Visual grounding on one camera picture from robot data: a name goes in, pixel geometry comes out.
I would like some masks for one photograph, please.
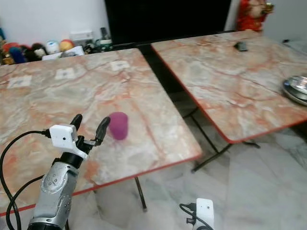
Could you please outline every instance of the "tiled floor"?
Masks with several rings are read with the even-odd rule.
[[[192,104],[178,107],[186,112]],[[222,148],[225,142],[214,128],[201,114],[196,117]],[[212,152],[192,121],[187,123],[201,146]],[[234,145],[195,174],[188,162],[141,176],[146,213],[134,180],[76,196],[71,229],[191,230],[178,205],[201,197],[213,201],[216,230],[306,230],[307,171],[300,164],[306,168],[307,144],[290,129],[256,141],[261,149]],[[21,214],[26,229],[32,211]],[[3,218],[0,229],[6,229]]]

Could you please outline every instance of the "marble tabletop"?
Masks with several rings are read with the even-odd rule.
[[[245,41],[248,51],[237,51],[238,41]],[[248,30],[152,47],[229,143],[307,120],[307,108],[281,89],[285,79],[307,73],[307,57],[282,44]]]
[[[114,140],[107,131],[102,145],[93,148],[80,167],[77,193],[201,155],[196,139],[137,49],[2,66],[0,107],[1,152],[19,134],[69,124],[78,113],[83,115],[78,133],[86,139],[95,136],[98,124],[110,113],[128,115],[127,138]],[[4,160],[11,192],[46,173],[59,156],[42,135],[17,141]],[[17,205],[33,207],[38,195],[36,182],[20,194]],[[0,187],[0,213],[7,205]]]

